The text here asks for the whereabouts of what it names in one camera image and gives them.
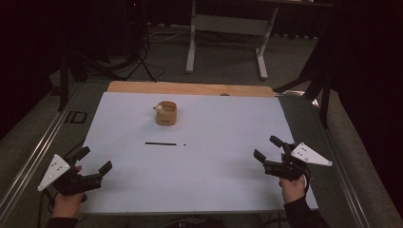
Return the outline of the black metal stand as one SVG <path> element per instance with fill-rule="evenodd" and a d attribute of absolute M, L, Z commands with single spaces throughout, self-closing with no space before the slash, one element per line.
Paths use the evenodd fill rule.
<path fill-rule="evenodd" d="M 286 90 L 295 86 L 301 85 L 310 81 L 303 97 L 306 100 L 314 100 L 319 93 L 321 93 L 321 104 L 319 111 L 319 119 L 322 125 L 327 128 L 327 114 L 329 107 L 331 80 L 333 68 L 326 68 L 325 63 L 329 60 L 330 55 L 326 51 L 326 44 L 329 37 L 322 33 L 318 38 L 317 45 L 311 53 L 308 61 L 306 62 L 303 70 L 300 72 L 297 79 L 288 84 L 274 88 L 276 93 L 284 93 Z"/>

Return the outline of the black tripod stand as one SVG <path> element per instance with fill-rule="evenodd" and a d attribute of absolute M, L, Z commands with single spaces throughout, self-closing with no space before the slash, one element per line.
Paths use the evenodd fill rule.
<path fill-rule="evenodd" d="M 94 24 L 87 50 L 73 50 L 81 68 L 89 67 L 110 80 L 127 81 L 145 64 L 149 49 L 144 0 L 90 0 Z"/>

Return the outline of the person's right hand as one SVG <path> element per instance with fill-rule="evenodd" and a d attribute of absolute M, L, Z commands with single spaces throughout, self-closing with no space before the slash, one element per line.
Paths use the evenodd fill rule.
<path fill-rule="evenodd" d="M 279 185 L 281 187 L 281 194 L 285 203 L 304 198 L 305 193 L 305 177 L 301 176 L 297 180 L 287 180 L 280 178 Z"/>

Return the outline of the round bamboo pen holder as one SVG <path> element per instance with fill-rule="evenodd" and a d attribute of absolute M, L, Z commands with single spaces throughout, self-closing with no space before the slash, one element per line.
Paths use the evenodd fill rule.
<path fill-rule="evenodd" d="M 174 125 L 177 121 L 177 105 L 170 101 L 159 102 L 164 109 L 164 113 L 156 112 L 156 123 L 159 125 Z"/>

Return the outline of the person's left hand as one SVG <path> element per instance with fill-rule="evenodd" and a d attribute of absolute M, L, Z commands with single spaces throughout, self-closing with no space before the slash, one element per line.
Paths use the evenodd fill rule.
<path fill-rule="evenodd" d="M 72 196 L 64 196 L 58 193 L 54 199 L 52 216 L 54 218 L 76 219 L 79 215 L 84 195 L 84 192 Z"/>

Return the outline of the wooden table board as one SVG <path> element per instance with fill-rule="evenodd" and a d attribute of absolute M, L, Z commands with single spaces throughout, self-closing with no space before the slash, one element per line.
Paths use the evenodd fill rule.
<path fill-rule="evenodd" d="M 269 86 L 258 85 L 207 85 L 166 82 L 123 82 L 113 81 L 107 92 L 152 93 L 152 94 L 186 94 L 242 97 L 274 97 L 275 92 Z"/>

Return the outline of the metal floor rail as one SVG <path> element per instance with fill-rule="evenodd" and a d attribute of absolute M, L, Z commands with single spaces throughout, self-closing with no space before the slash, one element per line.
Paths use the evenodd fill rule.
<path fill-rule="evenodd" d="M 7 222 L 47 154 L 82 86 L 78 83 L 71 88 L 61 111 L 59 100 L 48 95 L 0 141 L 0 226 Z"/>
<path fill-rule="evenodd" d="M 336 178 L 341 191 L 343 192 L 344 199 L 348 204 L 349 211 L 354 218 L 356 228 L 371 228 L 371 224 L 369 223 L 368 217 L 364 212 L 358 194 L 349 179 L 349 175 L 345 167 L 343 166 L 341 158 L 339 157 L 339 151 L 337 150 L 329 129 L 323 125 L 321 119 L 317 120 L 317 125 L 319 127 L 319 130 L 321 131 L 321 134 L 325 138 L 324 141 L 326 142 L 326 145 L 330 150 L 330 157 L 333 160 L 333 167 L 336 173 Z"/>

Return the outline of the pale blue table mat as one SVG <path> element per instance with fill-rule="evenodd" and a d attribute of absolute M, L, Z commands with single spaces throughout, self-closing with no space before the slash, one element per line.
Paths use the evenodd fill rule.
<path fill-rule="evenodd" d="M 156 123 L 159 102 L 177 105 L 174 125 Z M 271 136 L 290 143 L 277 98 L 107 92 L 85 145 L 83 172 L 112 169 L 82 208 L 89 214 L 254 213 L 283 207 L 278 178 L 257 149 L 278 161 Z M 148 145 L 186 143 L 186 146 Z"/>

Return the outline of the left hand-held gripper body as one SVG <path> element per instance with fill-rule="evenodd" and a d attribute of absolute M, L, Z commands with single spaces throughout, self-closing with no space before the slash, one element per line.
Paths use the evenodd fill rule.
<path fill-rule="evenodd" d="M 100 188 L 103 180 L 101 173 L 83 176 L 76 170 L 76 162 L 82 158 L 83 156 L 62 158 L 55 154 L 37 190 L 43 192 L 52 186 L 63 196 L 73 196 Z"/>

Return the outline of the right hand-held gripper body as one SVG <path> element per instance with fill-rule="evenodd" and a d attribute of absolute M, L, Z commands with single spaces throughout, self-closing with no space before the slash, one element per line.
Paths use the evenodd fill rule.
<path fill-rule="evenodd" d="M 308 164 L 333 165 L 331 161 L 303 142 L 298 145 L 275 142 L 275 145 L 283 149 L 284 155 L 281 162 L 263 160 L 263 168 L 267 175 L 287 179 L 288 181 L 296 181 L 301 176 L 310 178 Z"/>

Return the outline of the white metal desk frame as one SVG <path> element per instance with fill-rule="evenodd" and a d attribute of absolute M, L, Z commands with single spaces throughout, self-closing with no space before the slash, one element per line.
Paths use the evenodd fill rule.
<path fill-rule="evenodd" d="M 225 17 L 216 15 L 205 15 L 197 13 L 197 0 L 191 0 L 191 16 L 190 16 L 190 43 L 186 60 L 186 73 L 194 71 L 195 54 L 196 54 L 196 31 L 206 30 L 214 32 L 236 33 L 243 35 L 255 35 L 262 37 L 262 43 L 255 50 L 257 64 L 259 68 L 259 76 L 262 80 L 268 79 L 268 73 L 264 60 L 264 52 L 268 44 L 279 7 L 273 7 L 269 13 L 269 19 L 257 20 L 236 17 Z"/>

